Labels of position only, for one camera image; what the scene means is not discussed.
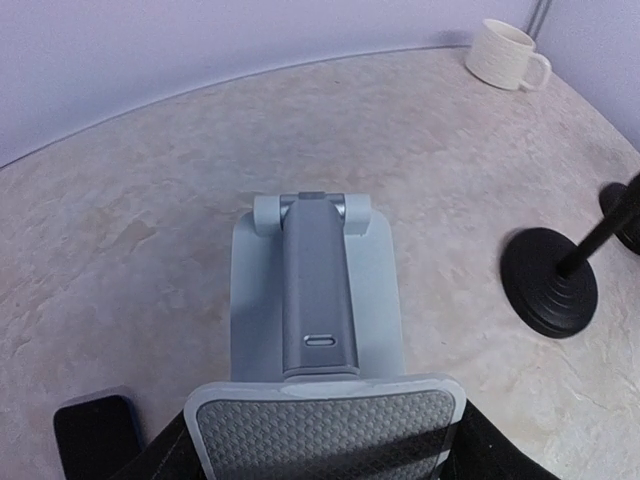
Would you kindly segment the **grey folding phone stand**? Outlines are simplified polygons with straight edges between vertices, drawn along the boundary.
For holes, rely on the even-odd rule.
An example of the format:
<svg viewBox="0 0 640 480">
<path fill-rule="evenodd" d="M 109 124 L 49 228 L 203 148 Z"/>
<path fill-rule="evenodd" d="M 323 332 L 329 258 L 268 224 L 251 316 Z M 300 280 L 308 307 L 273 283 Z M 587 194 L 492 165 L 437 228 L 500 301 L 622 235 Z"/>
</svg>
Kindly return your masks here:
<svg viewBox="0 0 640 480">
<path fill-rule="evenodd" d="M 405 369 L 387 219 L 365 194 L 258 196 L 236 223 L 231 374 L 184 419 L 210 479 L 436 479 L 466 395 Z"/>
</svg>

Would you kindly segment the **tall black phone stand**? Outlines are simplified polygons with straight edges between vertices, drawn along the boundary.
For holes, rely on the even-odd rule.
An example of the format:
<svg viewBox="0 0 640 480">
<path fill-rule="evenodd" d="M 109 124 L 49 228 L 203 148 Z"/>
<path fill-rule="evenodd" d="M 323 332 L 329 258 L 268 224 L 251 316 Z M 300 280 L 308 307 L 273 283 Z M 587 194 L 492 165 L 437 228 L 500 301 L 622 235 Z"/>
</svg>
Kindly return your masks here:
<svg viewBox="0 0 640 480">
<path fill-rule="evenodd" d="M 626 185 L 619 208 L 639 214 L 639 178 Z M 513 310 L 530 328 L 555 339 L 574 336 L 591 322 L 598 302 L 597 282 L 588 259 L 625 220 L 614 213 L 579 243 L 548 228 L 517 231 L 499 262 L 503 290 Z"/>
</svg>

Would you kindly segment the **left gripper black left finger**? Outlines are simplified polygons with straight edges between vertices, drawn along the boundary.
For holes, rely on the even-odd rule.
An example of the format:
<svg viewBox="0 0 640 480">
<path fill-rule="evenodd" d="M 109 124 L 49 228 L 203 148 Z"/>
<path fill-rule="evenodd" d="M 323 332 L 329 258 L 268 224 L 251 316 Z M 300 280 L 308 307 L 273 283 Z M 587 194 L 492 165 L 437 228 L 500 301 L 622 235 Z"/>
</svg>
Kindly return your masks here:
<svg viewBox="0 0 640 480">
<path fill-rule="evenodd" d="M 111 480 L 205 479 L 195 446 L 180 411 L 158 436 Z"/>
</svg>

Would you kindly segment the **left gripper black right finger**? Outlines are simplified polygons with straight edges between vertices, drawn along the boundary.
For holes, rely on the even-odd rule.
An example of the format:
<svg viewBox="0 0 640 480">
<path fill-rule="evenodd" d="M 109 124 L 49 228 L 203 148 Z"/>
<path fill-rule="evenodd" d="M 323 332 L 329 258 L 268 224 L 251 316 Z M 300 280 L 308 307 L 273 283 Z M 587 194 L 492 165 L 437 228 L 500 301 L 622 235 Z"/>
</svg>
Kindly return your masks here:
<svg viewBox="0 0 640 480">
<path fill-rule="evenodd" d="M 449 456 L 443 480 L 558 480 L 526 456 L 468 400 Z"/>
</svg>

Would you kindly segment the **blue phone black screen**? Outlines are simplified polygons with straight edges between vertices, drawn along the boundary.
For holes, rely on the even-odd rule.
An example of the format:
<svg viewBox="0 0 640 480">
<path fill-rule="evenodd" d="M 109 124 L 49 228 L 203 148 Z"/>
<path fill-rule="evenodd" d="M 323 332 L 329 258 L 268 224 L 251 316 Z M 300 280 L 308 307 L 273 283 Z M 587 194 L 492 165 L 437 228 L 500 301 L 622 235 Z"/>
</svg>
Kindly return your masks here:
<svg viewBox="0 0 640 480">
<path fill-rule="evenodd" d="M 61 407 L 53 427 L 67 479 L 108 479 L 143 450 L 136 411 L 123 395 Z"/>
</svg>

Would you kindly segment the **short bent black phone stand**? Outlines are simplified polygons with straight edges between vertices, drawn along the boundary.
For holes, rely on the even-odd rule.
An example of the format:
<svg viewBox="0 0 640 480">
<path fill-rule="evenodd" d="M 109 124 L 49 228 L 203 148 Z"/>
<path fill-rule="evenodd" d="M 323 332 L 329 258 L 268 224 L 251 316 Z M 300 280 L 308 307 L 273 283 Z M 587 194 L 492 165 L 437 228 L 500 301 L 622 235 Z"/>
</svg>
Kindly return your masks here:
<svg viewBox="0 0 640 480">
<path fill-rule="evenodd" d="M 624 224 L 615 232 L 617 239 L 631 252 L 639 254 L 639 214 L 631 218 L 627 208 L 619 208 L 621 198 L 624 196 L 627 186 L 619 182 L 605 184 L 599 192 L 598 201 L 605 218 L 614 213 L 617 220 L 625 220 Z"/>
</svg>

